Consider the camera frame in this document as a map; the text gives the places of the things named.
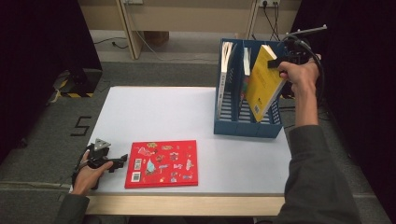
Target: yellow book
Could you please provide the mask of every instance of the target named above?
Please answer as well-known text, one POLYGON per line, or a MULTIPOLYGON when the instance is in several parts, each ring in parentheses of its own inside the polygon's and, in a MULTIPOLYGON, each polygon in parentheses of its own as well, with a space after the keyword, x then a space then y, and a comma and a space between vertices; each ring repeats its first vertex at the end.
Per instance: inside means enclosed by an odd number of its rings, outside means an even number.
POLYGON ((247 85, 246 99, 257 122, 262 121, 286 82, 276 68, 268 68, 268 61, 274 59, 271 47, 262 45, 247 85))

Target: red book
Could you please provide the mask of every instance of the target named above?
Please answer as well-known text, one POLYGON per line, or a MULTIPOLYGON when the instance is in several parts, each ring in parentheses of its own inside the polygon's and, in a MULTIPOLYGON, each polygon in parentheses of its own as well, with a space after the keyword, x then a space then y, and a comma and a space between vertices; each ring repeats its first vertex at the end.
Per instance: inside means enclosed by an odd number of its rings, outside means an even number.
POLYGON ((197 185, 195 140, 132 143, 126 189, 197 185))

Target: white table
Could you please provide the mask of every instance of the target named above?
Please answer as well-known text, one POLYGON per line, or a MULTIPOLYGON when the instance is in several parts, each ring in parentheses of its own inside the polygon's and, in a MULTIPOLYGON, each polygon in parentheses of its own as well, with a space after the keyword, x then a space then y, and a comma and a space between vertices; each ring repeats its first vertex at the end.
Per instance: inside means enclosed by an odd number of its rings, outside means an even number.
POLYGON ((213 134, 215 95, 215 88, 111 88, 90 142, 101 138, 111 143, 108 157, 119 158, 130 153, 132 142, 196 140, 199 184, 125 189, 125 164, 101 177, 87 213, 277 215, 289 176, 284 131, 276 139, 213 134))

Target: power socket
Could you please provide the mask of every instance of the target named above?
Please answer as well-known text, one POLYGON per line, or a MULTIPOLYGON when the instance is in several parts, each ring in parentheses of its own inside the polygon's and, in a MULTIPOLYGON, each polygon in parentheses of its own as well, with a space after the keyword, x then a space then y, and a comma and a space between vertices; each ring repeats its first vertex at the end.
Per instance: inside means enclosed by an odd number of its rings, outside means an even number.
POLYGON ((267 7, 275 7, 275 3, 279 6, 280 0, 260 0, 259 7, 263 7, 263 2, 267 1, 267 7))

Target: white tabletop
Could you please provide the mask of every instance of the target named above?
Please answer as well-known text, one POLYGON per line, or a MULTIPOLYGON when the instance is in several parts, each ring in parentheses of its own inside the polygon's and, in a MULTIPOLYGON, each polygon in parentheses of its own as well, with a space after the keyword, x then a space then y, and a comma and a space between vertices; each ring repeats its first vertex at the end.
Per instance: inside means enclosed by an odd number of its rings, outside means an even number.
POLYGON ((196 140, 196 187, 125 189, 128 164, 105 173, 92 194, 281 195, 290 151, 282 129, 276 139, 213 134, 215 88, 113 87, 90 143, 111 143, 108 157, 129 154, 132 142, 196 140))

